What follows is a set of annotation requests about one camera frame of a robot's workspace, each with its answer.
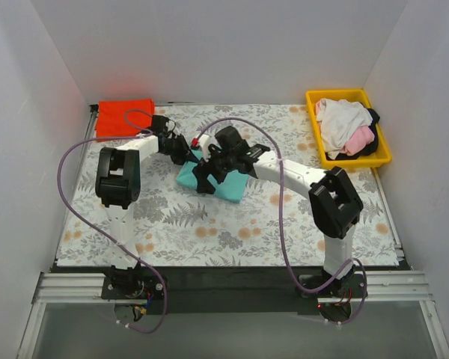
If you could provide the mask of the teal t shirt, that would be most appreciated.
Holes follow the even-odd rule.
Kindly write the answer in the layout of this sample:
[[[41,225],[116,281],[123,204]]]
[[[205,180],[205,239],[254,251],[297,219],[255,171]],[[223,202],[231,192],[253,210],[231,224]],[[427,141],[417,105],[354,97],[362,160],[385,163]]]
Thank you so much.
[[[198,181],[192,173],[196,166],[194,162],[185,162],[177,175],[176,181],[179,185],[196,190]],[[231,203],[239,203],[245,191],[248,175],[233,171],[227,174],[222,183],[218,183],[212,174],[207,177],[210,184],[215,188],[214,196]]]

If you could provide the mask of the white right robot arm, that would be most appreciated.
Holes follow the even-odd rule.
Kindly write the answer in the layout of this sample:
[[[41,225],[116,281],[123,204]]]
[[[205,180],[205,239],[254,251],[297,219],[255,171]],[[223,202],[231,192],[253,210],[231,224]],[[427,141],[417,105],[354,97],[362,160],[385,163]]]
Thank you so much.
[[[363,209],[347,172],[339,167],[325,171],[284,160],[278,150],[262,144],[250,146],[233,126],[223,128],[215,138],[217,144],[212,144],[207,135],[192,140],[192,149],[201,150],[203,155],[192,171],[198,181],[197,191],[213,194],[216,189],[209,177],[223,183],[229,173],[237,171],[303,196],[325,240],[322,274],[309,280],[316,288],[304,288],[303,292],[336,298],[347,293],[354,273],[352,238]]]

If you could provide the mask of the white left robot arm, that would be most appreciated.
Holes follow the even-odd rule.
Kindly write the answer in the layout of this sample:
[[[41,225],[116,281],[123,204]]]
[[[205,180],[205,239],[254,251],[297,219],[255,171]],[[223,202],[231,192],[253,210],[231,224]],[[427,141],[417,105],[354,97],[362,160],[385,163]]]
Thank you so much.
[[[150,125],[140,128],[136,139],[100,151],[95,192],[105,207],[113,238],[111,268],[106,277],[110,290],[129,299],[141,298],[148,290],[141,276],[132,225],[135,202],[141,193],[141,163],[157,153],[169,156],[176,165],[198,162],[175,126],[173,120],[153,115]]]

